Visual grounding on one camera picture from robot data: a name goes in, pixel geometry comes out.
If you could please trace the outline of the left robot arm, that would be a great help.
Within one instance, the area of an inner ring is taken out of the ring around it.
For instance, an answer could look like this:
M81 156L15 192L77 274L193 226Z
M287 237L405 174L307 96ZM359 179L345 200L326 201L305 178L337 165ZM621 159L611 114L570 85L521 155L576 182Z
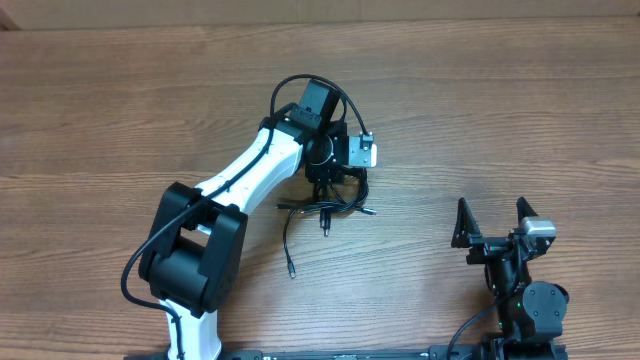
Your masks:
M170 343L161 359L218 359L217 311L239 270L249 215L283 180L303 170L312 185L308 202L289 204L291 215L319 213L330 229L335 213L360 210L368 195L367 170L376 163L372 135L348 134L333 113L357 109L332 81L306 74L297 102L271 106L251 146L218 175L189 187L179 182L162 195L148 239L129 267L149 284L149 306L166 314Z

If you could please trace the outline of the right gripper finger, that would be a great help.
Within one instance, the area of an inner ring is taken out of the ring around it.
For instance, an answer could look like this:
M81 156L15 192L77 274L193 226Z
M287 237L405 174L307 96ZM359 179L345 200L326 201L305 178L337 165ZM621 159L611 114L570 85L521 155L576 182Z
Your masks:
M538 214L533 210L529 202L524 197L519 197L516 200L518 222L521 222L527 217L537 217Z
M477 246L482 233L464 197L458 200L456 224L451 240L452 248L470 248Z

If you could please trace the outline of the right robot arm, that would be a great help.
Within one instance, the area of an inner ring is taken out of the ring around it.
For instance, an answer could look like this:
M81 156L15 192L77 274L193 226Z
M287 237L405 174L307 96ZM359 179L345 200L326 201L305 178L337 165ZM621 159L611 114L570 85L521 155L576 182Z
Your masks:
M527 200L516 200L518 224L504 237L481 233L465 198L457 205L451 246L469 251L466 262L481 265L494 301L454 333L445 357L465 359L566 359L566 347L555 339L563 333L570 296L562 286L534 281L528 262L547 253L556 239L556 226L538 215ZM478 344L459 346L471 325L496 314L499 330L481 337Z

